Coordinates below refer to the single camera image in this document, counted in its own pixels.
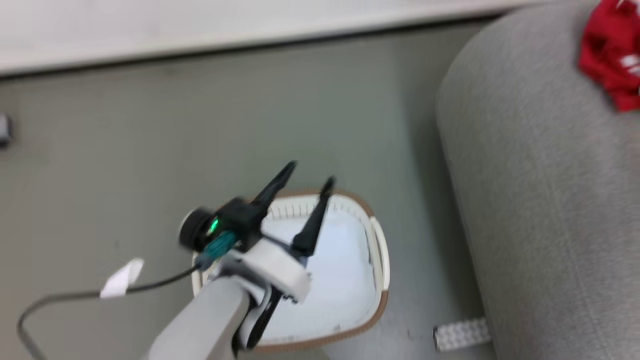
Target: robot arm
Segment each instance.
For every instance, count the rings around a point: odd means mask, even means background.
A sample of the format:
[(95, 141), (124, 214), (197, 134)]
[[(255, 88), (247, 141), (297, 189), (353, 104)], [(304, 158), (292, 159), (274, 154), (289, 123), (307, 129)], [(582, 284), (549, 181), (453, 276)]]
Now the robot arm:
[[(144, 360), (233, 360), (239, 349), (258, 344), (283, 295), (305, 300), (310, 290), (307, 258), (316, 247), (333, 178), (291, 245), (260, 231), (269, 205), (294, 166), (289, 163), (251, 203), (236, 198), (215, 213), (197, 209), (185, 219), (180, 243), (192, 250), (206, 254), (225, 231), (237, 234), (238, 241), (222, 258), (213, 280), (156, 338)], [(258, 289), (261, 298), (250, 289)]]
[(249, 310), (248, 292), (230, 277), (204, 286), (142, 360), (233, 360), (232, 343)]

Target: white wall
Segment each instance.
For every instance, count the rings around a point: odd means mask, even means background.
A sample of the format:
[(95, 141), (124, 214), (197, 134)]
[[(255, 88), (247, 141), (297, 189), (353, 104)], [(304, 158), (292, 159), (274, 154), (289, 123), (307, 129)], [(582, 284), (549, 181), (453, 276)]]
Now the white wall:
[(387, 28), (543, 0), (2, 0), (0, 74)]

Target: white tag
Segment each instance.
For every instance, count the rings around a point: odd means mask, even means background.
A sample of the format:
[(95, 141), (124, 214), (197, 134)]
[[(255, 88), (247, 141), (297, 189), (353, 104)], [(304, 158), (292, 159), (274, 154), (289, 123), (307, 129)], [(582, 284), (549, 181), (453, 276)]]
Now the white tag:
[(100, 298), (119, 297), (127, 293), (129, 285), (138, 280), (142, 266), (145, 261), (140, 258), (135, 258), (126, 264), (123, 268), (115, 272), (102, 288), (100, 292)]
[(640, 64), (640, 56), (636, 54), (623, 56), (620, 59), (620, 65), (622, 65), (622, 67), (632, 67), (638, 64)]

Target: green led light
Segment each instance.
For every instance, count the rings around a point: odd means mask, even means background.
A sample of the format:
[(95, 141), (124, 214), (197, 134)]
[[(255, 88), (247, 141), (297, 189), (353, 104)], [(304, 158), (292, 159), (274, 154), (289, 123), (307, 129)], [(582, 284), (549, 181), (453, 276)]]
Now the green led light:
[(211, 223), (211, 226), (209, 227), (209, 231), (207, 231), (207, 235), (213, 234), (213, 232), (218, 227), (218, 221), (219, 221), (218, 218), (213, 219), (213, 222)]

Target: teal connector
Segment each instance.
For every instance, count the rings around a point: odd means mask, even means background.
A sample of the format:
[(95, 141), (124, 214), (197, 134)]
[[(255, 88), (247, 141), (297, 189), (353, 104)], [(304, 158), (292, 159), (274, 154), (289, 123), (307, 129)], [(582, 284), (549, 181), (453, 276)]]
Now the teal connector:
[(236, 234), (233, 231), (225, 231), (204, 248), (195, 263), (200, 265), (200, 271), (207, 270), (214, 261), (233, 249), (235, 244)]

